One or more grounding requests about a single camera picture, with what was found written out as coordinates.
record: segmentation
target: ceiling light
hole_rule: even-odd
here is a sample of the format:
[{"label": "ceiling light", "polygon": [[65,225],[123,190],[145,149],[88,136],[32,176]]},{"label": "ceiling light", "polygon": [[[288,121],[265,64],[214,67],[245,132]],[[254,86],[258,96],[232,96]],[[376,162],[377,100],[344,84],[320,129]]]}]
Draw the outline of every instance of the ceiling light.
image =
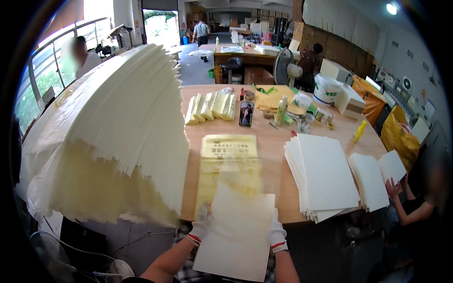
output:
[{"label": "ceiling light", "polygon": [[389,13],[392,15],[396,15],[397,9],[394,5],[387,4],[387,11],[389,11]]}]

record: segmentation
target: yellow bottle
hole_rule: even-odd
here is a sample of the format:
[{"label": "yellow bottle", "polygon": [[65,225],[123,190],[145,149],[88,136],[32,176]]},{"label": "yellow bottle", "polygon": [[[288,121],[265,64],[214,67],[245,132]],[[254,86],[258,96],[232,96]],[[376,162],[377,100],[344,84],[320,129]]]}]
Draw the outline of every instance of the yellow bottle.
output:
[{"label": "yellow bottle", "polygon": [[359,140],[359,138],[363,135],[363,130],[365,130],[367,124],[368,124],[367,121],[365,120],[362,121],[362,125],[360,125],[352,135],[351,139],[353,143],[356,143]]}]

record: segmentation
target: stack of foam sheets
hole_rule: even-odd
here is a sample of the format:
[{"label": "stack of foam sheets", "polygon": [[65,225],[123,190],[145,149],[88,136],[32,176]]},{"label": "stack of foam sheets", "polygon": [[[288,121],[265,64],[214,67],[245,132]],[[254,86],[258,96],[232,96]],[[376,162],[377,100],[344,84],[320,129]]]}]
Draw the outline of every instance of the stack of foam sheets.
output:
[{"label": "stack of foam sheets", "polygon": [[379,161],[372,156],[353,153],[349,166],[359,187],[360,200],[367,212],[388,206],[385,181],[393,178],[395,184],[406,174],[406,169],[395,150],[384,154]]},{"label": "stack of foam sheets", "polygon": [[58,97],[24,143],[29,212],[178,225],[189,147],[177,77],[165,50],[150,44],[107,60]]},{"label": "stack of foam sheets", "polygon": [[284,149],[305,217],[319,223],[358,207],[359,193],[337,139],[298,134]]}]

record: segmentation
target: stool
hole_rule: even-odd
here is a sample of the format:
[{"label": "stool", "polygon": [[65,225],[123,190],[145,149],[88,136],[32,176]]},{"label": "stool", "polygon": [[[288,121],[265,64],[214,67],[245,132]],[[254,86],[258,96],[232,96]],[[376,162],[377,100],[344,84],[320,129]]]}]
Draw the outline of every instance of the stool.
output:
[{"label": "stool", "polygon": [[225,64],[222,64],[220,66],[228,70],[228,84],[231,84],[231,76],[233,74],[233,70],[239,69],[242,66],[242,59],[239,57],[233,57],[228,59]]}]

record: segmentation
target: plaid shirt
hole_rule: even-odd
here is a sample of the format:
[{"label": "plaid shirt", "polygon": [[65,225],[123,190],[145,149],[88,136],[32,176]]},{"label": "plaid shirt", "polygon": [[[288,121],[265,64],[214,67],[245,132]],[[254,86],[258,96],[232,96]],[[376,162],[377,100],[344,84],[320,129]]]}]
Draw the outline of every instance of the plaid shirt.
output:
[{"label": "plaid shirt", "polygon": [[[173,240],[173,246],[176,245],[180,240],[182,240],[186,234],[188,234],[191,230],[191,227],[187,225],[182,225],[176,236]],[[191,282],[205,282],[205,281],[220,281],[221,279],[236,282],[236,283],[245,283],[250,281],[223,277],[219,275],[204,273],[200,271],[196,271],[192,269],[193,261],[195,260],[195,255],[197,254],[198,247],[194,247],[190,255],[187,257],[185,263],[182,265],[181,269],[176,273],[175,278],[180,283],[191,283]],[[266,276],[264,279],[265,283],[272,283],[275,282],[275,256],[270,253],[269,254],[269,261],[267,262],[267,270]]]}]

